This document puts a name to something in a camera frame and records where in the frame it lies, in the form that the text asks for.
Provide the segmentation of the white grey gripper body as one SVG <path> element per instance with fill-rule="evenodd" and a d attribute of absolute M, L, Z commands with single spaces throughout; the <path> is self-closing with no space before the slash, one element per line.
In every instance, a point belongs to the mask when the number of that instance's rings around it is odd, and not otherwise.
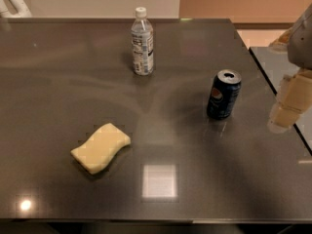
<path fill-rule="evenodd" d="M 300 68 L 312 69 L 312 4 L 292 26 L 288 59 Z"/>

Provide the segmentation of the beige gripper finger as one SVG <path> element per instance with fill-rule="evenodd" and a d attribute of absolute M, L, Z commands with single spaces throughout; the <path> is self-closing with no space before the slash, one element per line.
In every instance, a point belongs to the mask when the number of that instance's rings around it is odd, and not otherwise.
<path fill-rule="evenodd" d="M 300 68 L 269 114 L 268 129 L 274 134 L 288 130 L 312 106 L 312 71 Z"/>

